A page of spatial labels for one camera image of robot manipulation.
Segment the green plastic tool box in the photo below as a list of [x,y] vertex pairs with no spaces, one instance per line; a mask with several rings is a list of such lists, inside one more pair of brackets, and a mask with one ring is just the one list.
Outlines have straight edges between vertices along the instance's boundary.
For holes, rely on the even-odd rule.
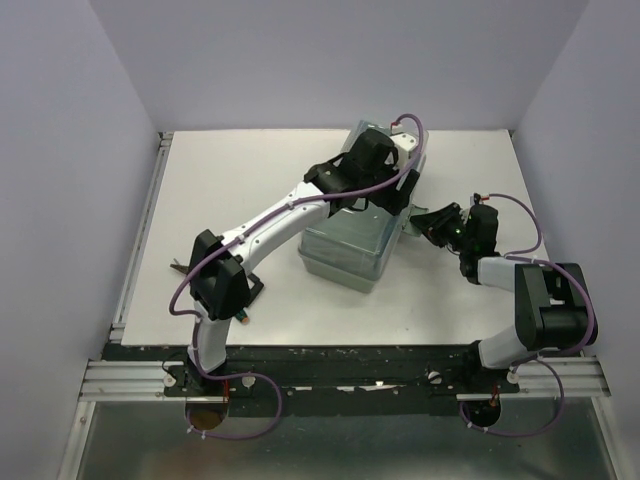
[[[391,154],[396,151],[390,135],[402,132],[413,134],[418,146],[410,163],[398,171],[393,168]],[[390,127],[362,120],[350,131],[342,151],[332,161],[339,176],[325,182],[335,187],[344,179],[359,190],[382,183],[399,172],[404,175],[398,181],[411,169],[421,174],[427,139],[424,130],[410,132],[398,120]],[[298,253],[308,272],[360,292],[373,289],[395,248],[410,204],[394,216],[371,203],[370,194],[360,199],[339,200],[342,210],[303,231]]]

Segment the green handled screwdriver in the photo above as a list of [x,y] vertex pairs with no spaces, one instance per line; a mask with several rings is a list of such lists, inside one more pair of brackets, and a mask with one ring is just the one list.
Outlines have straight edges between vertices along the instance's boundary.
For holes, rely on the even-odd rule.
[[241,311],[241,312],[238,313],[237,319],[243,324],[247,324],[249,322],[249,316],[244,311]]

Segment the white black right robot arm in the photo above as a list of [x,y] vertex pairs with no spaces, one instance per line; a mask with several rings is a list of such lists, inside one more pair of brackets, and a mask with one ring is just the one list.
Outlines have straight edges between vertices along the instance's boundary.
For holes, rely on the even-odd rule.
[[512,325],[479,341],[478,357],[461,365],[467,389],[485,390],[496,380],[496,369],[545,352],[572,355],[597,339],[596,315],[580,266],[500,255],[495,208],[483,203],[468,209],[451,203],[432,212],[414,207],[408,224],[432,245],[456,254],[467,281],[514,295]]

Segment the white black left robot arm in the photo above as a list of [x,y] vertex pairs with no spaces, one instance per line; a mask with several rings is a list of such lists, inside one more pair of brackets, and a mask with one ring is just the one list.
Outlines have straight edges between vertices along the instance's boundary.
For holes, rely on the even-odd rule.
[[261,261],[305,228],[358,201],[400,213],[419,177],[424,143],[424,132],[404,132],[398,123],[389,133],[368,128],[349,150],[312,166],[261,216],[219,236],[206,230],[196,237],[189,293],[197,319],[187,382],[197,393],[209,395],[221,385],[230,322],[255,299],[249,277]]

